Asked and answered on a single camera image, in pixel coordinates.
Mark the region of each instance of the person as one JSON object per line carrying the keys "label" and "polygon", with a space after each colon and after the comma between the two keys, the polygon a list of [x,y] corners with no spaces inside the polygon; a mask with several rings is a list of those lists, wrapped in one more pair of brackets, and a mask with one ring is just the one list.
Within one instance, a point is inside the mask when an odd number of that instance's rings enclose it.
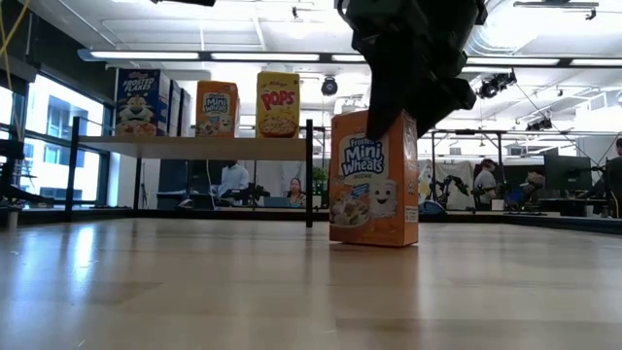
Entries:
{"label": "person", "polygon": [[302,192],[302,184],[300,179],[293,178],[290,180],[290,190],[287,198],[290,200],[290,206],[294,208],[304,208],[307,204],[307,196]]}
{"label": "person", "polygon": [[481,162],[482,171],[475,178],[475,182],[473,183],[473,188],[478,190],[483,190],[484,193],[479,195],[479,203],[477,203],[476,210],[492,210],[493,208],[493,199],[497,197],[497,180],[495,180],[495,169],[497,169],[497,164],[491,159],[484,159]]}
{"label": "person", "polygon": [[237,160],[225,160],[218,197],[226,196],[231,190],[246,190],[249,187],[249,172]]}
{"label": "person", "polygon": [[546,183],[546,177],[544,172],[540,169],[531,169],[527,172],[527,179],[525,179],[525,185],[523,186],[523,198],[522,201],[536,202],[543,195],[544,184]]}

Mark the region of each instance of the cereal box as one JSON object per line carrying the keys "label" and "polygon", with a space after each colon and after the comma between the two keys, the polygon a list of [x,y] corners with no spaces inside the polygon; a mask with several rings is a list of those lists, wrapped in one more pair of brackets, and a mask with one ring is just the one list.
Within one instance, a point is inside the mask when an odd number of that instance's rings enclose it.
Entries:
{"label": "cereal box", "polygon": [[179,135],[182,137],[190,136],[190,115],[192,114],[192,97],[190,93],[182,88],[182,113],[179,116]]}
{"label": "cereal box", "polygon": [[258,138],[297,138],[300,123],[300,77],[261,72],[257,76]]}
{"label": "cereal box", "polygon": [[196,94],[196,136],[237,136],[240,98],[237,85],[198,82]]}
{"label": "cereal box", "polygon": [[403,247],[418,241],[417,128],[402,114],[380,140],[367,111],[332,119],[330,240]]}
{"label": "cereal box", "polygon": [[177,136],[180,128],[179,117],[182,112],[182,89],[174,81],[171,81],[169,101],[168,129],[166,134],[168,136]]}
{"label": "cereal box", "polygon": [[115,135],[165,136],[171,81],[159,70],[119,69]]}

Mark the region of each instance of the orange cereal box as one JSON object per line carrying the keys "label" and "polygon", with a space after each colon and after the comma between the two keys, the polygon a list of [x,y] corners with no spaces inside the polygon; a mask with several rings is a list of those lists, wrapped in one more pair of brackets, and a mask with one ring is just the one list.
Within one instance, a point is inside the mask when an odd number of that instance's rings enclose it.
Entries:
{"label": "orange cereal box", "polygon": [[332,119],[330,240],[404,247],[419,239],[417,127],[402,114],[378,141],[367,111]]}
{"label": "orange cereal box", "polygon": [[225,82],[198,82],[196,88],[196,136],[237,136],[240,98],[237,85]]}

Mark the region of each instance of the frosted flakes box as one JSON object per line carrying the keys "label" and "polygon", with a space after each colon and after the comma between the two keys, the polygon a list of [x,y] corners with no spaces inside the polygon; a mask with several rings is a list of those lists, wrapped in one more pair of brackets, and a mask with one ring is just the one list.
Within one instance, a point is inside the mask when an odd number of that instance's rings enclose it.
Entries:
{"label": "frosted flakes box", "polygon": [[170,84],[159,70],[119,69],[115,135],[165,136]]}

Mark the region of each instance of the blue cereal box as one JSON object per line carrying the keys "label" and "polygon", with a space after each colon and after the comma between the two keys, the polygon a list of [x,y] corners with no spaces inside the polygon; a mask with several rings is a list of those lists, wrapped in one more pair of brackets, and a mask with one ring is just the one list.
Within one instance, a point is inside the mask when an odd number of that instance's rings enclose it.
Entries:
{"label": "blue cereal box", "polygon": [[115,134],[165,136],[170,85],[159,70],[119,69]]}
{"label": "blue cereal box", "polygon": [[181,128],[180,136],[190,136],[190,118],[194,106],[192,104],[192,96],[186,90],[182,89],[182,113],[180,114],[179,127]]}
{"label": "blue cereal box", "polygon": [[168,136],[177,136],[179,134],[180,114],[182,113],[182,89],[175,81],[171,81],[171,93],[169,99],[168,114]]}

